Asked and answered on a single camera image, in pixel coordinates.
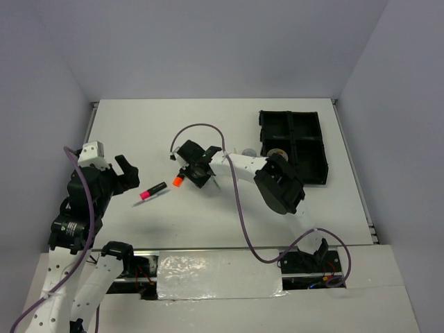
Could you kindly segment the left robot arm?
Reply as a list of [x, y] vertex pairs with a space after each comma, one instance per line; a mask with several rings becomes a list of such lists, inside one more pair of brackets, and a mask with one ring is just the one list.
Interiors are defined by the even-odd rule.
[[111, 164], [99, 166], [86, 151], [66, 150], [74, 164], [68, 196], [51, 224], [49, 263], [38, 301], [24, 313], [32, 314], [27, 332], [86, 332], [114, 280], [131, 275], [136, 267], [130, 244], [108, 242], [84, 284], [80, 277], [91, 253], [102, 218], [113, 196], [139, 186], [138, 169], [123, 155], [115, 157], [123, 173]]

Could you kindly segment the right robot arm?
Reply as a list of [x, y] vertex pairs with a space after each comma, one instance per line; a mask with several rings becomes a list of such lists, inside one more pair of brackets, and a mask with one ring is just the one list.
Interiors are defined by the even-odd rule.
[[291, 228], [302, 233], [296, 244], [302, 253], [302, 265], [308, 271], [317, 271], [325, 264], [327, 240], [315, 230], [308, 213], [303, 181], [281, 155], [251, 157], [228, 153], [217, 146], [205, 150], [188, 140], [171, 151], [170, 158], [178, 161], [180, 172], [199, 188], [221, 176], [230, 176], [235, 185], [239, 180], [256, 185], [268, 208], [280, 215], [295, 216]]

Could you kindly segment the pink highlighter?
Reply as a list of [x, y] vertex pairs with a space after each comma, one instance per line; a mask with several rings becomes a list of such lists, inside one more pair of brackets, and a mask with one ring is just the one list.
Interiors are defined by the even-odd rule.
[[167, 188], [167, 184], [165, 182], [161, 182], [161, 183], [156, 184], [155, 186], [147, 189], [146, 191], [143, 191], [142, 193], [140, 193], [139, 197], [142, 200], [146, 200], [146, 199], [150, 198], [151, 196], [154, 196], [158, 192], [165, 190], [166, 188]]

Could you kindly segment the grey thin pen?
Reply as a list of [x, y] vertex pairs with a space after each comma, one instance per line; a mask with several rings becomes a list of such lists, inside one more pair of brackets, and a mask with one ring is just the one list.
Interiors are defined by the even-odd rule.
[[144, 203], [147, 203], [149, 201], [155, 200], [156, 198], [159, 198], [160, 196], [163, 196], [163, 195], [165, 195], [165, 194], [167, 194], [169, 192], [170, 192], [170, 189], [164, 189], [164, 190], [162, 190], [162, 191], [160, 191], [160, 192], [158, 192], [156, 194], [153, 194], [149, 198], [146, 198], [146, 199], [143, 199], [143, 200], [140, 200], [140, 201], [134, 203], [132, 205], [132, 207], [138, 207], [140, 205], [143, 205]]

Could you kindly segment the small clear tape roll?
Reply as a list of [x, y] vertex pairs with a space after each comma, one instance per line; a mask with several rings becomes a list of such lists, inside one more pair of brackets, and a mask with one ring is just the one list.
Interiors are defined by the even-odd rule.
[[286, 161], [289, 161], [289, 156], [287, 152], [281, 148], [272, 148], [266, 154], [267, 157], [271, 157], [273, 154], [282, 156]]

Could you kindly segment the clear round pin jar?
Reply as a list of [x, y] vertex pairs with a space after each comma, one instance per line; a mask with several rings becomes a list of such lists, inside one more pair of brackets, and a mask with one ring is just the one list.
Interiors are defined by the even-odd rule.
[[242, 151], [241, 153], [242, 155], [245, 156], [249, 156], [249, 157], [257, 157], [257, 152], [256, 150], [252, 149], [252, 148], [246, 148]]

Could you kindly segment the orange highlighter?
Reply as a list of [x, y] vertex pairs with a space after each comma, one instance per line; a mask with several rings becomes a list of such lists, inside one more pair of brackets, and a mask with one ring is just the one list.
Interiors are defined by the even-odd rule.
[[174, 181], [172, 182], [172, 185], [174, 187], [180, 187], [184, 179], [185, 179], [185, 176], [182, 174], [179, 174], [175, 177]]

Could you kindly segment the green thin pen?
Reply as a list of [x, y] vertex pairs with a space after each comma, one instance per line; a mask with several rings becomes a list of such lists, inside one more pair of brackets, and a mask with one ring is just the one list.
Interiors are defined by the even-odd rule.
[[219, 191], [221, 191], [221, 187], [220, 187], [220, 185], [218, 184], [218, 182], [217, 182], [215, 179], [213, 179], [212, 181], [213, 181], [213, 183], [215, 184], [216, 188], [217, 188]]

